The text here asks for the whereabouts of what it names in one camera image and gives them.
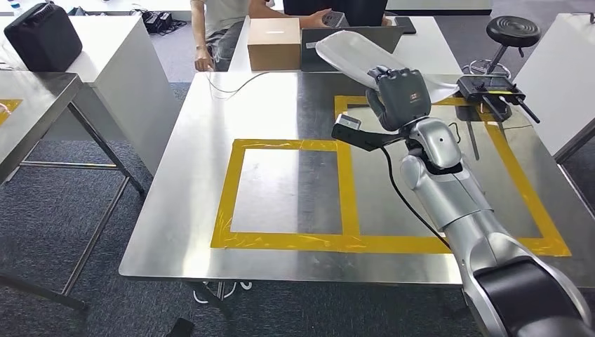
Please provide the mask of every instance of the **black cable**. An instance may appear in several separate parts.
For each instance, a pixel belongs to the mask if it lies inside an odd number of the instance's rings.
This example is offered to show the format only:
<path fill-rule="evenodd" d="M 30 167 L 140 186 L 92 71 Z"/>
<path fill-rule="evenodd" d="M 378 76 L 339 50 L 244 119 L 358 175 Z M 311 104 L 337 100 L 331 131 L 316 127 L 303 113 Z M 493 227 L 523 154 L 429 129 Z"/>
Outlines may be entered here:
<path fill-rule="evenodd" d="M 461 143 L 461 135 L 459 134 L 459 126 L 458 126 L 458 125 L 457 125 L 457 123 L 454 121 L 454 122 L 450 123 L 450 124 L 448 125 L 448 127 L 450 128 L 450 126 L 451 126 L 451 125 L 453 125 L 453 124 L 454 124 L 454 126 L 455 126 L 455 129 L 457 130 L 457 137 L 459 138 L 459 140 L 457 140 L 457 144 L 459 144 L 459 143 Z"/>
<path fill-rule="evenodd" d="M 184 27 L 187 24 L 188 24 L 188 22 L 186 22 L 186 21 L 171 20 L 171 26 L 168 29 L 160 31 L 159 35 L 166 36 L 167 34 L 171 34 L 171 33 L 175 32 L 176 30 Z"/>
<path fill-rule="evenodd" d="M 429 223 L 427 223 L 427 221 L 424 220 L 424 218 L 422 218 L 422 216 L 418 212 L 415 211 L 415 209 L 413 209 L 411 204 L 409 204 L 409 201 L 407 201 L 407 199 L 405 199 L 403 194 L 401 194 L 401 191 L 396 186 L 396 183 L 394 181 L 394 176 L 392 175 L 392 160 L 391 160 L 390 154 L 388 153 L 387 149 L 385 149 L 384 146 L 381 146 L 380 149 L 382 150 L 382 152 L 385 154 L 385 157 L 387 158 L 387 164 L 389 167 L 389 179 L 391 180 L 391 184 L 392 184 L 392 187 L 394 188 L 394 191 L 398 194 L 398 196 L 401 198 L 401 200 L 403 200 L 403 203 L 405 204 L 405 206 L 407 206 L 407 208 L 411 211 L 411 213 L 413 213 L 413 215 L 415 215 L 418 219 L 420 219 L 420 221 L 426 226 L 426 228 L 430 232 L 432 232 L 432 234 L 436 235 L 436 237 L 439 238 L 440 241 L 442 241 L 444 246 L 446 246 L 446 247 L 448 247 L 448 249 L 450 249 L 450 244 L 448 244 L 448 242 L 446 242 L 446 240 L 443 237 L 441 237 L 440 234 L 438 234 L 438 232 Z"/>

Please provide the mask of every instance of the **white plastic bag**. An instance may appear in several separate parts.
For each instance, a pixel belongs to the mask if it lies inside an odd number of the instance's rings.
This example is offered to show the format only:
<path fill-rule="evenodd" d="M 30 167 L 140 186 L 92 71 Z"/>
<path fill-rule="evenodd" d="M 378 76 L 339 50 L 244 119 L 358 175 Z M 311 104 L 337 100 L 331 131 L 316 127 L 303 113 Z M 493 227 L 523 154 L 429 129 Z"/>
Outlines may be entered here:
<path fill-rule="evenodd" d="M 403 64 L 395 55 L 388 53 L 363 35 L 346 30 L 336 32 L 318 41 L 316 52 L 323 60 L 343 74 L 364 86 L 377 90 L 378 85 L 374 78 L 368 75 L 370 69 L 378 65 L 392 69 L 418 69 L 415 65 Z M 456 83 L 446 83 L 437 76 L 424 74 L 423 70 L 420 71 L 432 103 L 439 102 L 458 91 Z"/>

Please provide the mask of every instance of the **table leg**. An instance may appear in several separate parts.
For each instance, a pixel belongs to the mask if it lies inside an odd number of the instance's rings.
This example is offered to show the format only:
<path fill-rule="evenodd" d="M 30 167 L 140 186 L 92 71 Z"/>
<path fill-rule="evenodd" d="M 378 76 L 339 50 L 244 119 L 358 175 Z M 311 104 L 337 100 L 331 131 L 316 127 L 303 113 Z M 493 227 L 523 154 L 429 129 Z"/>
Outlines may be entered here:
<path fill-rule="evenodd" d="M 197 293 L 200 293 L 203 296 L 203 298 L 206 299 L 210 304 L 214 305 L 219 310 L 221 310 L 221 313 L 223 314 L 223 316 L 225 316 L 225 318 L 231 319 L 232 312 L 223 303 L 223 301 L 220 300 L 220 298 L 222 299 L 222 297 L 225 295 L 225 292 L 223 290 L 221 290 L 221 292 L 220 292 L 220 288 L 223 289 L 223 287 L 221 286 L 221 283 L 223 283 L 223 282 L 220 282 L 218 284 L 218 287 L 217 287 L 218 294 L 215 295 L 215 294 L 213 294 L 213 292 L 210 291 L 209 288 L 207 288 L 207 286 L 203 282 L 187 282 L 188 286 L 190 286 L 190 288 L 192 288 L 192 290 L 194 290 Z"/>
<path fill-rule="evenodd" d="M 55 291 L 51 291 L 50 289 L 43 288 L 42 286 L 37 286 L 33 283 L 29 283 L 25 280 L 10 275 L 6 275 L 1 272 L 0 284 L 9 286 L 19 291 L 24 291 L 26 293 L 32 293 L 34 295 L 46 298 L 53 302 L 66 305 L 67 307 L 75 310 L 85 310 L 87 308 L 87 305 L 82 300 L 76 300 L 72 297 L 62 295 L 61 293 L 56 293 Z"/>
<path fill-rule="evenodd" d="M 87 243 L 87 247 L 85 247 L 85 250 L 83 251 L 83 254 L 81 255 L 81 257 L 79 258 L 79 261 L 76 263 L 76 266 L 74 266 L 74 270 L 70 274 L 70 277 L 68 278 L 68 281 L 66 282 L 66 285 L 64 286 L 64 289 L 62 290 L 62 295 L 68 296 L 70 294 L 70 291 L 72 290 L 72 287 L 74 287 L 74 283 L 81 276 L 83 267 L 87 263 L 87 260 L 89 259 L 89 256 L 91 255 L 91 252 L 95 248 L 95 245 L 97 244 L 97 240 L 99 240 L 99 236 L 101 235 L 101 232 L 103 232 L 107 222 L 112 217 L 112 214 L 114 213 L 114 210 L 116 209 L 116 205 L 118 204 L 118 201 L 120 201 L 120 198 L 122 198 L 122 194 L 124 193 L 124 190 L 126 189 L 126 186 L 127 186 L 129 180 L 130 180 L 130 177 L 125 177 L 122 180 L 122 182 L 120 183 L 120 186 L 118 187 L 118 190 L 116 191 L 116 194 L 114 195 L 111 202 L 107 206 L 107 209 L 105 209 L 105 212 L 103 213 L 103 217 L 101 217 L 101 221 L 99 222 L 97 227 L 95 227 L 95 231 L 93 232 L 91 239 L 89 239 L 89 242 Z"/>
<path fill-rule="evenodd" d="M 134 188 L 141 194 L 145 194 L 145 190 L 142 188 L 141 184 L 132 176 L 130 171 L 124 166 L 120 158 L 116 156 L 114 151 L 109 147 L 107 141 L 101 136 L 97 130 L 91 125 L 89 120 L 79 111 L 79 109 L 74 105 L 74 103 L 68 103 L 68 110 L 74 115 L 77 121 L 85 128 L 85 131 L 91 136 L 91 138 L 101 147 L 101 150 L 105 152 L 105 154 L 109 157 L 109 159 L 118 166 L 118 169 L 122 174 L 130 179 L 130 183 Z"/>

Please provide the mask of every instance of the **yellow tape rectangle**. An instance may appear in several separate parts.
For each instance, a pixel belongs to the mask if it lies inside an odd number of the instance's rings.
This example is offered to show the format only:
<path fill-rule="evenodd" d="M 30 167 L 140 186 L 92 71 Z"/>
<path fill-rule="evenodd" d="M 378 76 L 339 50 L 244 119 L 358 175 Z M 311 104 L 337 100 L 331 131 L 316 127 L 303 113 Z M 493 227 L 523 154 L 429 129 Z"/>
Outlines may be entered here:
<path fill-rule="evenodd" d="M 349 105 L 367 105 L 365 97 L 335 96 L 335 118 L 347 112 Z M 462 98 L 447 98 L 435 105 L 469 105 Z M 514 153 L 488 114 L 480 112 L 494 146 L 504 162 L 519 193 L 523 196 L 535 224 L 543 238 L 520 238 L 534 253 L 550 256 L 569 256 L 545 207 L 525 176 Z M 239 188 L 244 153 L 247 149 L 306 150 L 337 152 L 337 176 L 341 211 L 342 234 L 302 234 L 232 232 L 236 197 Z M 347 143 L 334 140 L 264 140 L 238 139 L 232 145 L 227 174 L 213 229 L 212 248 L 226 249 L 291 249 L 300 251 L 337 251 L 343 253 L 448 253 L 436 237 L 370 236 L 361 235 L 357 213 L 356 190 L 351 148 Z"/>

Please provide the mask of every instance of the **stool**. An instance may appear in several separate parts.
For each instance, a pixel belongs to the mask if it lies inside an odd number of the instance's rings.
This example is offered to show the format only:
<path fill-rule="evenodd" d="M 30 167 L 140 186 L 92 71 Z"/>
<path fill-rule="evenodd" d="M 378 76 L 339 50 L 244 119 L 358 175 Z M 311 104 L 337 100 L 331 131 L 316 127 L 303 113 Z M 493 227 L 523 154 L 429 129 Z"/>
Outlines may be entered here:
<path fill-rule="evenodd" d="M 541 30 L 535 23 L 516 16 L 499 16 L 492 19 L 486 27 L 486 32 L 492 40 L 500 44 L 500 48 L 492 60 L 475 60 L 462 68 L 468 69 L 471 74 L 494 74 L 510 78 L 510 71 L 499 63 L 504 52 L 508 47 L 515 47 L 519 49 L 523 58 L 525 54 L 522 48 L 535 45 L 541 37 Z"/>

